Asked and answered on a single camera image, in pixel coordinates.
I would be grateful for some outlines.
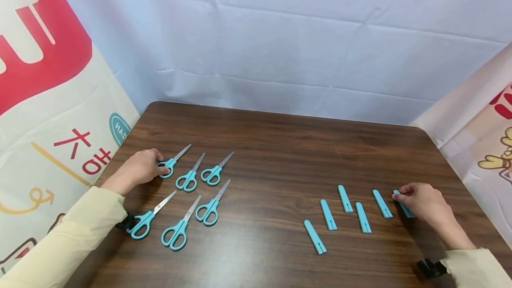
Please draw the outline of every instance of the scissor blade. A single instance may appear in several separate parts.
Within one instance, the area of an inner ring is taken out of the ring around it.
[[[192,207],[187,211],[187,214],[185,215],[185,217],[183,217],[183,219],[188,223],[188,221],[190,220],[193,212],[196,210],[196,207],[197,205],[199,204],[199,201],[201,200],[201,195],[199,195],[199,197],[197,197],[196,201],[193,202],[192,204]]]
[[[199,160],[196,162],[196,164],[193,166],[192,168],[192,171],[197,171],[197,169],[199,168],[199,165],[201,164],[201,162],[203,161],[203,158],[204,158],[204,155],[206,153],[203,152],[203,154],[201,155],[201,157],[199,157]]]
[[[155,209],[153,210],[153,214],[154,215],[157,214],[163,208],[163,206],[165,206],[169,202],[169,200],[171,200],[174,197],[175,194],[176,194],[176,190],[172,194],[168,195],[164,200],[162,200],[158,204],[158,206],[155,207]]]
[[[231,181],[231,179],[228,179],[226,181],[226,183],[222,186],[221,190],[219,191],[219,193],[215,196],[215,199],[217,201],[221,201],[221,198],[222,198],[222,195],[226,192],[226,189],[227,189],[227,186],[229,185],[229,182]]]
[[[189,144],[182,151],[180,151],[176,156],[174,156],[174,160],[178,161],[178,159],[181,158],[181,156],[183,156],[183,154],[185,154],[187,152],[187,150],[190,149],[190,147],[192,147],[192,144]]]
[[[222,163],[219,164],[219,167],[222,168],[231,159],[231,157],[233,156],[234,153],[235,153],[235,151],[232,151],[230,154],[228,154],[228,156],[224,158]]]

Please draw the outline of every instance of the hand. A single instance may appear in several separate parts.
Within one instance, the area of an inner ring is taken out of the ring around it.
[[[158,167],[157,161],[164,157],[157,149],[136,152],[101,186],[126,195],[135,185],[151,181],[158,175],[170,172],[166,167]]]
[[[418,218],[432,227],[457,223],[452,208],[444,200],[441,191],[430,184],[411,183],[402,186],[400,194],[393,194],[394,200],[405,204]]]
[[[475,249],[441,191],[430,184],[419,183],[407,184],[398,191],[401,194],[391,197],[405,204],[418,218],[427,221],[449,249]]]

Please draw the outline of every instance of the yellow line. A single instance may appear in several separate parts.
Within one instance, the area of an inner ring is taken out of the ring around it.
[[[85,184],[87,187],[92,187],[93,185],[89,183],[87,180],[83,179],[82,177],[78,176],[77,173],[75,173],[73,170],[69,169],[65,164],[61,163],[57,158],[52,156],[49,152],[44,150],[42,147],[40,147],[38,144],[34,142],[30,142],[30,144],[34,147],[34,149],[43,155],[46,159],[50,160],[54,163],[55,166],[59,167],[60,169],[64,170],[66,173],[68,173],[71,177],[75,178],[76,180],[80,181],[82,184]]]

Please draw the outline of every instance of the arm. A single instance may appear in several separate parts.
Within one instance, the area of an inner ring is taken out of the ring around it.
[[[63,287],[112,227],[127,216],[124,195],[136,184],[168,173],[167,168],[156,166],[156,160],[163,160],[158,150],[139,151],[101,188],[88,190],[62,223],[0,278],[0,288]]]
[[[458,288],[512,288],[512,280],[487,249],[477,249],[459,225],[440,191],[429,184],[407,184],[393,199],[427,221],[447,246],[447,268]]]

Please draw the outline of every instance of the teal circle logo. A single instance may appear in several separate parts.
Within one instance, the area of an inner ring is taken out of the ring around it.
[[[130,130],[128,123],[117,112],[110,115],[110,133],[118,146],[121,146]]]

